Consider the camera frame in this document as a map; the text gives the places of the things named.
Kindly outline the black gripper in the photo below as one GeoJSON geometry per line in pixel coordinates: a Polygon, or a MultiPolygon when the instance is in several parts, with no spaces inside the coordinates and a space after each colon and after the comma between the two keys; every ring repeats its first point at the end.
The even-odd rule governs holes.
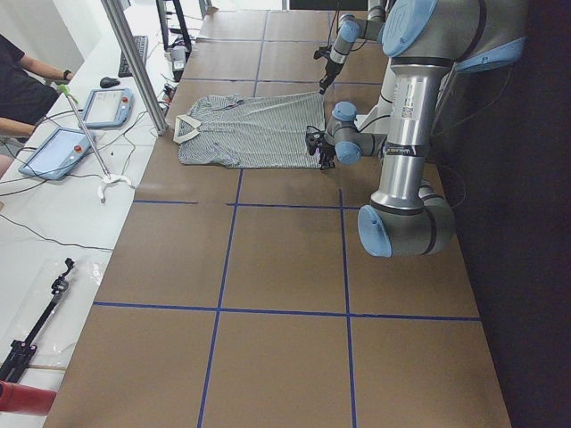
{"type": "Polygon", "coordinates": [[[327,59],[325,67],[325,76],[319,81],[319,93],[323,95],[331,84],[335,81],[335,78],[339,75],[342,70],[342,64],[327,59]]]}
{"type": "Polygon", "coordinates": [[[306,127],[305,143],[309,155],[319,155],[320,169],[333,169],[335,167],[335,148],[327,142],[325,131],[313,126],[306,127]]]}

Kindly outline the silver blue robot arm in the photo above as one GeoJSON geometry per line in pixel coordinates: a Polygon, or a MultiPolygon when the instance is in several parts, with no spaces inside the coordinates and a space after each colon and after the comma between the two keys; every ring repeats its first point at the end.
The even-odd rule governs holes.
{"type": "Polygon", "coordinates": [[[339,20],[337,37],[317,56],[327,61],[326,90],[358,40],[376,40],[394,74],[386,133],[355,124],[352,103],[337,103],[324,130],[305,142],[319,165],[381,160],[378,189],[358,214],[360,241],[375,257],[441,251],[454,234],[449,203],[423,177],[442,79],[451,71],[480,72],[516,62],[525,45],[525,1],[372,1],[366,19],[339,20]]]}
{"type": "Polygon", "coordinates": [[[340,74],[350,53],[356,51],[353,45],[357,40],[381,43],[387,15],[393,6],[394,1],[368,1],[368,16],[365,20],[357,19],[350,13],[339,18],[334,42],[320,46],[313,54],[315,60],[322,57],[327,59],[325,76],[319,81],[321,95],[340,74]]]}

